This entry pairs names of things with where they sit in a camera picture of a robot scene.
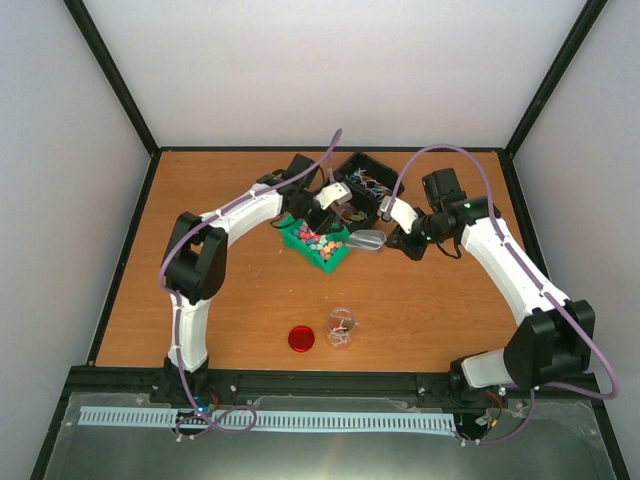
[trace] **white wall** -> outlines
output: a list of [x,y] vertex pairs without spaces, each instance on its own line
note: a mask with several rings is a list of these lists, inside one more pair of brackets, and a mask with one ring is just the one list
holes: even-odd
[[621,377],[607,408],[631,478],[640,478],[639,22],[640,3],[609,2],[516,157],[550,272],[591,302],[596,343]]
[[86,361],[148,155],[61,1],[0,14],[0,476]]
[[504,146],[584,0],[88,0],[161,145]]

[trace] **gray floor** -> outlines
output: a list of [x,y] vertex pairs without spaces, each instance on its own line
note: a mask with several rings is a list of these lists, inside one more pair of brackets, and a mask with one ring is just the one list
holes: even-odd
[[[615,478],[593,413],[583,403],[540,402],[534,420],[513,440],[464,448],[448,437],[378,433],[213,432],[177,443],[168,428],[75,426],[83,404],[104,403],[89,396],[70,404],[47,479]],[[520,421],[505,412],[491,437]]]

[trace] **wooden tabletop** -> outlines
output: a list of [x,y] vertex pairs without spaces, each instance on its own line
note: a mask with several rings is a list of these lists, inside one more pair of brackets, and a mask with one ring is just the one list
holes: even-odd
[[[317,159],[321,152],[301,152]],[[176,217],[228,203],[256,180],[286,168],[293,152],[166,152],[162,155],[97,358],[102,366],[161,366],[171,341],[171,303],[157,285],[160,261]],[[336,164],[350,154],[334,154]],[[370,155],[402,169],[410,152]],[[494,201],[520,234],[494,153],[477,153]],[[404,180],[402,198],[429,211],[420,178],[454,167],[467,195],[484,194],[475,167],[457,153],[427,153]],[[377,222],[387,232],[393,226]],[[333,349],[324,337],[329,312],[350,308],[353,343]],[[287,343],[308,325],[316,343],[306,353]],[[464,355],[503,347],[515,330],[511,312],[482,267],[463,252],[453,260],[430,247],[420,262],[397,250],[351,251],[331,274],[287,249],[262,224],[229,250],[227,275],[209,314],[210,368],[345,371],[447,371]]]

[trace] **green basket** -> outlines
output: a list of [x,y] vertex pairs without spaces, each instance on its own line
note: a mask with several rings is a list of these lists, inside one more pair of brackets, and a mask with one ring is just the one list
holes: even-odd
[[[284,218],[280,222],[279,226],[287,225],[291,223],[291,220],[293,220],[293,217],[291,215],[287,215],[286,218]],[[312,267],[321,268],[327,273],[333,272],[338,264],[342,261],[342,259],[347,255],[347,253],[349,253],[349,249],[343,245],[342,247],[338,248],[338,250],[336,250],[333,255],[331,255],[331,258],[328,261],[325,261],[320,256],[320,253],[317,250],[310,249],[306,243],[304,243],[293,234],[293,231],[295,229],[300,228],[302,222],[303,220],[299,219],[294,224],[280,230],[280,233],[282,233],[282,239],[284,240],[284,245],[287,248],[293,248],[303,257],[309,260],[309,263]],[[327,235],[327,239],[334,242],[346,243],[349,235],[349,230],[344,227],[341,232],[330,233],[329,235]]]

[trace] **red lid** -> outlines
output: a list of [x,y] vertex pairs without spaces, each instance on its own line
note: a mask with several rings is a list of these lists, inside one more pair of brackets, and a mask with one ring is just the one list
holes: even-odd
[[289,332],[289,346],[296,352],[304,353],[313,347],[316,336],[313,330],[306,325],[293,327]]

